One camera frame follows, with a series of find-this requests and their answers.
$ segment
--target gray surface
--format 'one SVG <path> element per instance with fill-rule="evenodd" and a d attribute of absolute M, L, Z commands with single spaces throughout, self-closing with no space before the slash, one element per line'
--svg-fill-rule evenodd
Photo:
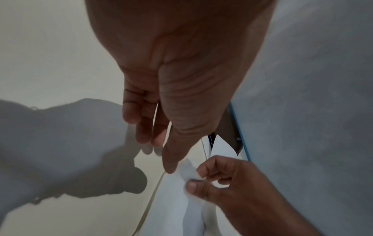
<path fill-rule="evenodd" d="M 7 212 L 62 194 L 143 192 L 147 178 L 134 165 L 142 147 L 121 114 L 95 99 L 45 110 L 0 100 L 0 225 Z"/>
<path fill-rule="evenodd" d="M 282 0 L 233 99 L 252 161 L 327 235 L 373 235 L 372 74 L 372 0 Z"/>

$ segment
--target human hand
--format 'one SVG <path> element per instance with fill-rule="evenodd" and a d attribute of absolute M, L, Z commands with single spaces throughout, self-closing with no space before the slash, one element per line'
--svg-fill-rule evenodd
<path fill-rule="evenodd" d="M 320 235 L 253 163 L 215 156 L 197 172 L 207 181 L 189 181 L 186 191 L 220 207 L 241 235 Z M 215 180 L 229 187 L 209 183 Z"/>
<path fill-rule="evenodd" d="M 171 121 L 162 159 L 172 173 L 219 124 L 264 40 L 275 0 L 86 5 L 97 38 L 124 73 L 123 118 L 137 124 L 137 141 L 162 146 Z"/>

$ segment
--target blue strip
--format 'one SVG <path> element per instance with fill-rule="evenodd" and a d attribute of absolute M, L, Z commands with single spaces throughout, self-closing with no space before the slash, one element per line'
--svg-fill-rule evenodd
<path fill-rule="evenodd" d="M 238 121 L 237 121 L 237 118 L 236 118 L 236 114 L 234 113 L 234 109 L 233 109 L 232 103 L 229 103 L 229 107 L 232 110 L 234 121 L 236 122 L 236 125 L 237 125 L 237 128 L 238 128 L 238 132 L 240 133 L 241 141 L 242 141 L 242 146 L 244 147 L 244 150 L 245 150 L 245 153 L 246 153 L 246 157 L 248 158 L 248 161 L 251 161 L 251 158 L 249 156 L 248 148 L 246 147 L 246 143 L 245 143 L 244 137 L 243 137 L 243 135 L 241 133 L 240 125 L 238 124 Z"/>

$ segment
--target skin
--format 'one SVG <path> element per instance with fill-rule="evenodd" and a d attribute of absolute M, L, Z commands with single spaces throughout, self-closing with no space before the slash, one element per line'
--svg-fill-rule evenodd
<path fill-rule="evenodd" d="M 215 156 L 198 168 L 207 181 L 189 181 L 186 190 L 216 204 L 243 236 L 320 236 L 251 162 Z M 219 189 L 210 182 L 229 184 Z"/>
<path fill-rule="evenodd" d="M 275 1 L 86 0 L 86 6 L 98 40 L 124 74 L 123 118 L 137 124 L 136 140 L 161 147 L 172 123 L 162 160 L 173 173 L 219 124 L 263 43 Z"/>

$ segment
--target large hand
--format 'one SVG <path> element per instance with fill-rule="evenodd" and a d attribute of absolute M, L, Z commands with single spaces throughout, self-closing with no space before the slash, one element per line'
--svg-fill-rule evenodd
<path fill-rule="evenodd" d="M 215 156 L 197 172 L 207 181 L 189 181 L 186 190 L 220 207 L 241 235 L 320 235 L 253 163 Z M 219 189 L 208 182 L 215 180 L 229 187 Z"/>
<path fill-rule="evenodd" d="M 162 153 L 168 173 L 217 127 L 274 2 L 86 0 L 93 30 L 125 75 L 123 117 L 137 124 L 137 141 L 162 146 L 172 122 Z"/>

